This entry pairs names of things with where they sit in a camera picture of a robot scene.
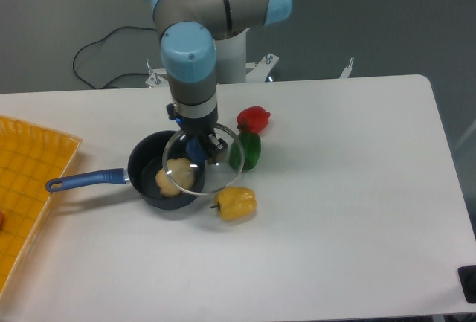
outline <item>pan lid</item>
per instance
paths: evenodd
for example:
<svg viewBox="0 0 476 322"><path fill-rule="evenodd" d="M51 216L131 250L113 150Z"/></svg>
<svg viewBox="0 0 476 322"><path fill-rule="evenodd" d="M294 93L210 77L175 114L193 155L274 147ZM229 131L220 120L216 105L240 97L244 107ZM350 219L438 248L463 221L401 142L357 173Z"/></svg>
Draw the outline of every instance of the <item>pan lid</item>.
<svg viewBox="0 0 476 322"><path fill-rule="evenodd" d="M186 152L178 154L177 147ZM214 155L207 154L206 145L214 145ZM206 138L186 135L177 131L167 142L162 156L163 170L158 173L156 181L164 196L177 196L189 193L195 196L206 196L219 192L233 183L243 170L245 152L237 135L228 127L217 124L214 135ZM205 176L205 185L198 191L194 181Z"/></svg>

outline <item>orange grid tray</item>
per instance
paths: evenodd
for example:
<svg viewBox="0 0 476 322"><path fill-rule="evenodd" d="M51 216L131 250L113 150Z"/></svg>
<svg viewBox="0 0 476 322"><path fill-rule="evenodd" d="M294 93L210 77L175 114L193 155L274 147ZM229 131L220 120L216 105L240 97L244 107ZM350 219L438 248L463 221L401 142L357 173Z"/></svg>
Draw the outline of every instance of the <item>orange grid tray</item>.
<svg viewBox="0 0 476 322"><path fill-rule="evenodd" d="M49 208L49 179L61 177L81 139L0 116L0 297Z"/></svg>

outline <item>black frying pan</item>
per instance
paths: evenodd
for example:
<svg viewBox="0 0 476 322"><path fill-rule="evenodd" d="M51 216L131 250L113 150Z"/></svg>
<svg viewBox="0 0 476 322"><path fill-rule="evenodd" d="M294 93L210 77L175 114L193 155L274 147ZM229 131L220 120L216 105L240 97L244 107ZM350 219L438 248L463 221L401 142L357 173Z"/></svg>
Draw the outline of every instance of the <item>black frying pan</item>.
<svg viewBox="0 0 476 322"><path fill-rule="evenodd" d="M162 168L162 154L165 145L174 133L174 131L161 131L143 139L133 149L129 157L127 170L116 168L55 178L46 183L46 190L48 192L59 192L91 184L126 184L130 182L150 205L167 210L182 208L190 204L196 196L182 193L180 196L173 198L164 197L155 182L155 175ZM170 158L188 158L185 153L186 146L187 140L174 144L174 151L170 153ZM197 166L195 183L190 189L200 192L205 184L205 164L197 164Z"/></svg>

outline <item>mounting bolt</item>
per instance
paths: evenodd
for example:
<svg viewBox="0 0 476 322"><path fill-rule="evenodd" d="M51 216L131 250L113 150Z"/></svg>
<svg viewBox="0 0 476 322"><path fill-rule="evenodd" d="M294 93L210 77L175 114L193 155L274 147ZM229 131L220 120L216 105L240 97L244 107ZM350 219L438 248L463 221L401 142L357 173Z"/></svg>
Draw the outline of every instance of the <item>mounting bolt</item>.
<svg viewBox="0 0 476 322"><path fill-rule="evenodd" d="M271 64L271 59L273 59L273 56L271 55L271 53L266 54L265 63L266 64Z"/></svg>

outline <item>blue handle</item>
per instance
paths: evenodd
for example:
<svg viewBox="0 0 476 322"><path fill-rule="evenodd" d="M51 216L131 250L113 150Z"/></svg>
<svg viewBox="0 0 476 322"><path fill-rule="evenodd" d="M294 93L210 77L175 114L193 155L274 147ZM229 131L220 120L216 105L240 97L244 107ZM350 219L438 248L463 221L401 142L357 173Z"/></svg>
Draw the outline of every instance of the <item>blue handle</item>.
<svg viewBox="0 0 476 322"><path fill-rule="evenodd" d="M75 176L55 178L46 183L46 190L48 192L59 192L99 183L126 184L125 172L124 168L114 168L111 170L101 170Z"/></svg>

